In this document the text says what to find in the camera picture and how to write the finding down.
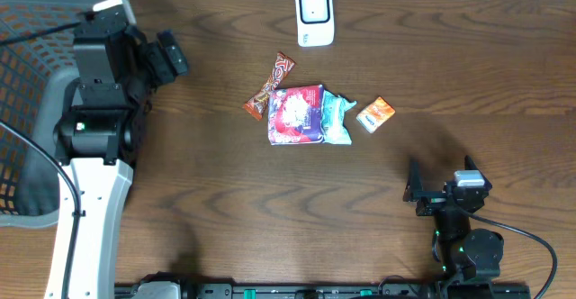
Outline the small orange carton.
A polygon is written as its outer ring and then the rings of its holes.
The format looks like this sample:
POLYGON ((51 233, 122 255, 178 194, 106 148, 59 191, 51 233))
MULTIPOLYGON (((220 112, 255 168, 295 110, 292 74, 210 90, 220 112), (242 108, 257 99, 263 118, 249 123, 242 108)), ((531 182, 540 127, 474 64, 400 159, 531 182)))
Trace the small orange carton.
POLYGON ((378 96, 356 116, 356 119, 368 132, 374 133, 393 115, 395 109, 384 98, 378 96))

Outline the red blue noodle packet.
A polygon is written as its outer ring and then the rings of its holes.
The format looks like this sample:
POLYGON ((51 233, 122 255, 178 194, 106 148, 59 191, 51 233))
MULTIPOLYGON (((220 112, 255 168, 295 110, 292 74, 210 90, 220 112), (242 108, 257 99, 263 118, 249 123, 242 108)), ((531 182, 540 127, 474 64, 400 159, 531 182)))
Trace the red blue noodle packet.
POLYGON ((269 97, 268 139, 272 145, 322 143, 324 86, 275 90, 269 97))

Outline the red Top chocolate bar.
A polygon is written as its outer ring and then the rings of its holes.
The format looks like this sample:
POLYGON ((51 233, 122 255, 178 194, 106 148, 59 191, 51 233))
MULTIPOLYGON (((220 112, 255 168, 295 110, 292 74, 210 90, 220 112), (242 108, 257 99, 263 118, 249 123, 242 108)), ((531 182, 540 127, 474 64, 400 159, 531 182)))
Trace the red Top chocolate bar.
POLYGON ((295 65, 296 62, 293 59, 278 51, 268 79, 261 89, 243 104, 243 108, 256 120, 260 121, 268 106, 271 93, 289 75, 295 65))

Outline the teal white snack packet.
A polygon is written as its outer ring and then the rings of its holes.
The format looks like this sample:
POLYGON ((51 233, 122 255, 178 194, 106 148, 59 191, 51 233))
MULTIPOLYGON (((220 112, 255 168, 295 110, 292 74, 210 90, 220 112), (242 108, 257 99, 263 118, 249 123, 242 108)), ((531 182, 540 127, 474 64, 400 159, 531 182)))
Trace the teal white snack packet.
POLYGON ((321 129, 324 142, 335 145, 351 145, 352 139, 344 125, 347 111, 356 106, 341 95, 324 91, 321 111, 321 129))

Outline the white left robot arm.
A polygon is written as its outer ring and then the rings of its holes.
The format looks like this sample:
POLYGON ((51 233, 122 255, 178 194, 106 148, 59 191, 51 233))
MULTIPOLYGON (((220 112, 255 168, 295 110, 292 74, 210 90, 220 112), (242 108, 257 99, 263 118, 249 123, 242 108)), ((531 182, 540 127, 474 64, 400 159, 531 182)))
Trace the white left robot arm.
POLYGON ((148 41, 123 6, 93 10, 74 30, 78 76, 53 135, 58 227, 48 298, 112 298, 122 211, 151 97, 188 71, 172 32, 148 41))

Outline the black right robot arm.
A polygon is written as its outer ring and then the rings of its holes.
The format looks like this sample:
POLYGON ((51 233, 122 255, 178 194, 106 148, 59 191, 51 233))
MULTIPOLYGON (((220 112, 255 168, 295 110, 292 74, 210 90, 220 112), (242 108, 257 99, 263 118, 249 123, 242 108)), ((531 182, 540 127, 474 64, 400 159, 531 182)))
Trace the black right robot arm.
POLYGON ((494 231, 472 229, 472 215, 485 205, 492 184, 472 158, 464 158, 464 169, 454 172, 439 191, 425 189, 419 164, 409 163, 403 200, 416 205, 417 216, 435 222, 432 255, 453 282, 484 283, 500 275, 503 238, 494 231))

